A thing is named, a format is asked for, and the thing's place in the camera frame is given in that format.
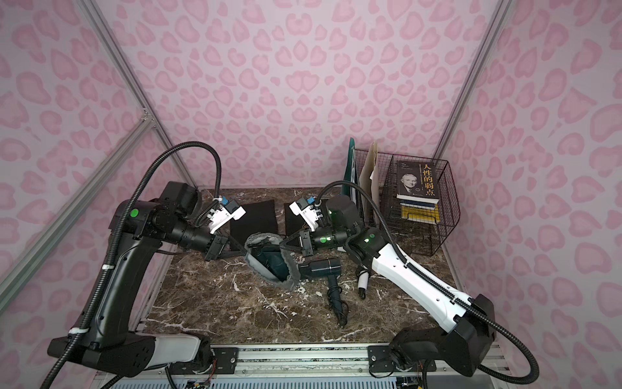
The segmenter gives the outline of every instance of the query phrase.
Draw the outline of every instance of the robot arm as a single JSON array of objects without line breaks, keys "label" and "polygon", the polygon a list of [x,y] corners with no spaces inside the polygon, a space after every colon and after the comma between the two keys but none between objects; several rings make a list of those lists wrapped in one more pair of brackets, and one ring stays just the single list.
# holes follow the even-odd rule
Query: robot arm
[{"label": "robot arm", "polygon": [[[127,202],[117,208],[110,229],[117,225]],[[181,182],[169,182],[158,199],[136,202],[123,226],[112,277],[101,304],[88,330],[83,330],[69,361],[123,377],[133,377],[146,368],[171,362],[188,362],[189,370],[194,371],[204,371],[210,366],[207,338],[188,334],[141,335],[128,329],[142,278],[163,242],[197,251],[206,261],[211,261],[221,256],[228,241],[217,230],[228,220],[244,215],[244,208],[235,200],[222,198],[207,216],[210,224],[201,228],[188,222],[200,208],[198,190]],[[243,255],[240,251],[233,254]],[[52,339],[48,355],[62,355],[72,336],[81,331],[79,323],[87,309],[88,303],[68,336]]]},{"label": "robot arm", "polygon": [[[295,214],[303,216],[309,228],[286,238],[282,246],[303,256],[343,247],[363,269],[359,272],[361,289],[366,288],[369,272],[380,274],[430,313],[440,328],[421,331],[408,327],[391,342],[392,359],[399,368],[409,368],[420,360],[440,359],[461,374],[472,376],[494,341],[495,332],[455,300],[468,302],[472,308],[494,318],[490,300],[482,295],[473,299],[453,288],[400,249],[406,259],[403,262],[386,233],[365,226],[356,205],[347,196],[323,200],[320,206],[315,201],[299,199],[290,206]],[[454,297],[450,299],[439,289],[446,289]]]}]

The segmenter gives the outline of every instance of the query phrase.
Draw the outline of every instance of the yellow book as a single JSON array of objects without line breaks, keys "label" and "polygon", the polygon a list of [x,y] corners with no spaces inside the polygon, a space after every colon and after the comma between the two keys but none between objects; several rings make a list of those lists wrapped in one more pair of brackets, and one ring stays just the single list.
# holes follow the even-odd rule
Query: yellow book
[{"label": "yellow book", "polygon": [[408,207],[402,205],[402,218],[412,220],[413,222],[421,222],[428,224],[437,224],[440,222],[439,206],[432,209],[422,209],[415,207]]}]

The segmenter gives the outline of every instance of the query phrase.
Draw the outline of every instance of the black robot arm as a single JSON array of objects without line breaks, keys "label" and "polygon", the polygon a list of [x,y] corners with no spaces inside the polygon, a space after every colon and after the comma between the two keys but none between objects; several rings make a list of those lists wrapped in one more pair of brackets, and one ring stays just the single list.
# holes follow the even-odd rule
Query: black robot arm
[{"label": "black robot arm", "polygon": [[[110,229],[119,222],[127,202],[119,204]],[[233,215],[243,210],[235,200],[225,199],[224,202],[224,205],[219,205],[209,214],[210,220],[233,218]],[[197,251],[206,261],[214,260],[221,254],[228,239],[216,231],[210,233],[209,227],[195,227],[189,221],[198,214],[200,208],[200,193],[196,188],[172,181],[158,199],[137,201],[134,204],[130,217],[123,225],[115,265],[112,265],[113,275],[107,283],[101,304],[69,361],[124,377],[133,377],[153,365],[159,340],[154,336],[129,332],[129,317],[147,266],[163,243]],[[243,247],[238,248],[242,251],[232,255],[244,254]],[[76,320],[74,328],[80,325],[85,310]],[[75,336],[70,334],[53,339],[48,354],[61,356],[72,335]],[[194,359],[197,350],[189,348],[188,352],[188,357],[192,358],[172,355],[169,362]]]}]

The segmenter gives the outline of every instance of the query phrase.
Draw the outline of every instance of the metal mounting plate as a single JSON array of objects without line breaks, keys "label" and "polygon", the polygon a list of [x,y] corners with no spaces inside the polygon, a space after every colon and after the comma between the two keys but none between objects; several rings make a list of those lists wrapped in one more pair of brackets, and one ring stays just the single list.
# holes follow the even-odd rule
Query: metal mounting plate
[{"label": "metal mounting plate", "polygon": [[237,347],[214,347],[214,356],[216,357],[215,374],[234,374],[235,366],[238,364]]},{"label": "metal mounting plate", "polygon": [[[369,370],[372,373],[389,373],[391,371],[395,371],[395,368],[393,367],[393,362],[391,361],[390,353],[391,348],[388,345],[368,346],[367,354],[369,361]],[[427,371],[436,371],[436,361],[432,361]],[[413,367],[409,370],[409,372],[416,373],[417,367]]]}]

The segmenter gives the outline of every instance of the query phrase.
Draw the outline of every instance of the black pad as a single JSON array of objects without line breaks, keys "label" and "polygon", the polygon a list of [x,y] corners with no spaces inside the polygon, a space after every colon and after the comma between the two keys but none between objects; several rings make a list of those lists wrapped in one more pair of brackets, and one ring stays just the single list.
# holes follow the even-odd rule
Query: black pad
[{"label": "black pad", "polygon": [[246,211],[239,220],[231,220],[231,236],[244,244],[248,237],[254,233],[271,232],[279,233],[274,213],[274,200],[262,201],[252,204],[243,204]]},{"label": "black pad", "polygon": [[285,209],[285,236],[286,237],[291,236],[294,232],[300,230],[302,226],[305,225],[305,220],[302,218],[302,216],[294,215],[292,210],[289,208],[289,204],[291,204],[291,202],[283,204],[283,209]]}]

